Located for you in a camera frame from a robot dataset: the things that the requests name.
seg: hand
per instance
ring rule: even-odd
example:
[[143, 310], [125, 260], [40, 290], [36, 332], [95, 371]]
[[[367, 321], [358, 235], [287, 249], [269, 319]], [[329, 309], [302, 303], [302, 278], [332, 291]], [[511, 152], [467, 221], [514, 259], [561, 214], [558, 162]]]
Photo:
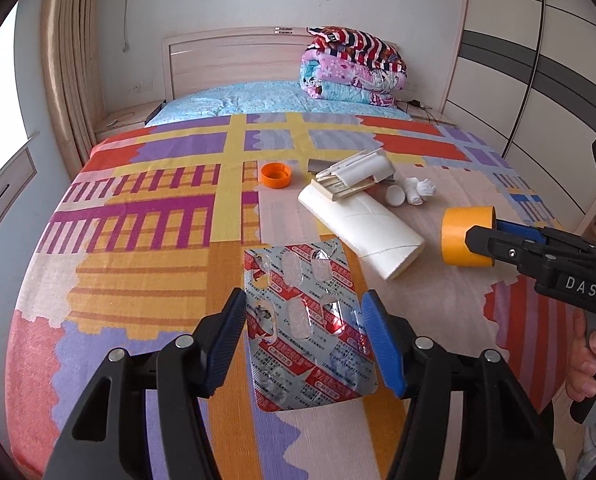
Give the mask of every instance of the hand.
[[574, 311], [574, 338], [569, 348], [566, 370], [566, 394], [577, 402], [596, 394], [596, 332], [591, 334], [589, 350], [586, 347], [586, 318], [580, 308]]

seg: silver bolt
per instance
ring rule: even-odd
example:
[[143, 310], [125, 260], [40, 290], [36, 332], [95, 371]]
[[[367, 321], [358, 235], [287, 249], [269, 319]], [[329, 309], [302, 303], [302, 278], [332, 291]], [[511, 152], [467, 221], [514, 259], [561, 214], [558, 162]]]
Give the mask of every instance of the silver bolt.
[[500, 352], [496, 350], [487, 350], [484, 352], [484, 358], [490, 363], [499, 363], [502, 356], [500, 355]]
[[430, 350], [433, 348], [433, 340], [422, 336], [415, 340], [415, 346], [417, 346], [420, 350]]
[[109, 352], [108, 358], [112, 363], [118, 362], [124, 358], [124, 350], [122, 348], [114, 348]]
[[191, 345], [193, 345], [193, 337], [188, 334], [178, 336], [175, 340], [175, 346], [178, 348], [189, 348]]

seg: yellow tape roll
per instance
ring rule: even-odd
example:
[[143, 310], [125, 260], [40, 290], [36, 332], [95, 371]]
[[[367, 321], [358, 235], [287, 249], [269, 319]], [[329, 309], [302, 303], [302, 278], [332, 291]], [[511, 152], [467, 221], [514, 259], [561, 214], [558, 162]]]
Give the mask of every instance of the yellow tape roll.
[[459, 267], [493, 267], [493, 258], [468, 250], [466, 232], [474, 225], [491, 229], [495, 224], [495, 208], [451, 207], [444, 212], [441, 235], [443, 260], [447, 265]]

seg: cardboard tube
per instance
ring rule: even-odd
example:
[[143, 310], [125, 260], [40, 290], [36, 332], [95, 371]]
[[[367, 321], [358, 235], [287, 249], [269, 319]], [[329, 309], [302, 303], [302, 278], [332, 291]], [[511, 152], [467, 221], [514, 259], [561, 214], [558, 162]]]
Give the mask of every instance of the cardboard tube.
[[425, 246], [424, 238], [364, 192], [332, 202], [309, 184], [298, 200], [384, 280], [405, 270]]
[[495, 224], [495, 208], [451, 207], [444, 212], [441, 243], [443, 260], [447, 265], [459, 267], [493, 267], [492, 258], [468, 250], [466, 232], [474, 225], [491, 229]]

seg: wooden headboard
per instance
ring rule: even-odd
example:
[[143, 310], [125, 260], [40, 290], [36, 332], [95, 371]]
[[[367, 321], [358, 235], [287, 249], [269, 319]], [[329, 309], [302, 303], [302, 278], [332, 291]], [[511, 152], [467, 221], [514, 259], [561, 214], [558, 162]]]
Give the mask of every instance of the wooden headboard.
[[297, 80], [313, 36], [304, 27], [240, 27], [162, 42], [167, 101], [234, 83]]

